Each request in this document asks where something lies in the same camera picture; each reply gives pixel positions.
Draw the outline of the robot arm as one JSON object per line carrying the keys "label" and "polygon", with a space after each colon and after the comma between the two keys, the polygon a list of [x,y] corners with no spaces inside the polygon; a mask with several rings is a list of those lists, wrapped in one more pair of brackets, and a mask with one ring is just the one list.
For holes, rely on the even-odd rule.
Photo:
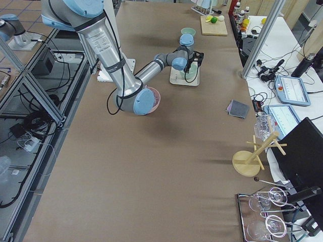
{"label": "robot arm", "polygon": [[1,39],[8,41],[13,36],[20,36],[26,32],[19,18],[15,14],[1,15]]}
{"label": "robot arm", "polygon": [[160,53],[134,74],[122,55],[103,1],[41,1],[41,16],[45,25],[82,34],[107,71],[117,89],[113,94],[118,110],[146,115],[153,109],[155,96],[145,85],[165,67],[189,71],[193,61],[202,63],[204,54],[194,50],[194,38],[184,34],[180,46],[171,53]]}

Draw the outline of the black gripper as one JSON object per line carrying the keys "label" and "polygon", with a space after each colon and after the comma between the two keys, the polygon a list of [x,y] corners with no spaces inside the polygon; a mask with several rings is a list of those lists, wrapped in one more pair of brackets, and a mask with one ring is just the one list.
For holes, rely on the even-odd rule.
{"label": "black gripper", "polygon": [[203,58],[204,58],[203,52],[194,51],[192,58],[188,59],[187,61],[186,67],[184,68],[184,72],[185,73],[189,72],[193,62],[197,62],[197,68],[199,68],[202,64]]}

